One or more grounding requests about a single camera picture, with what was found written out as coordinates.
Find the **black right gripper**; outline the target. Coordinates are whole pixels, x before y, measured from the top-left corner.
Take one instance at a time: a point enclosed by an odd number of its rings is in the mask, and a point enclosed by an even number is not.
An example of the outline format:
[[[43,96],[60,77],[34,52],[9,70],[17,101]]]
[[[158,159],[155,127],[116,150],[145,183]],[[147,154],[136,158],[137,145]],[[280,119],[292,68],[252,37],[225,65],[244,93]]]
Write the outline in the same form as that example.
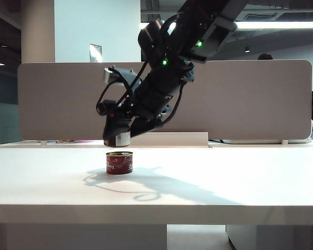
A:
[[[194,64],[183,61],[177,65],[161,65],[153,68],[142,79],[132,70],[111,66],[104,69],[106,88],[114,83],[122,83],[126,89],[118,101],[97,101],[97,113],[106,116],[103,138],[110,139],[129,131],[130,137],[154,131],[161,127],[161,119],[156,118],[173,98],[175,91],[194,80]]]

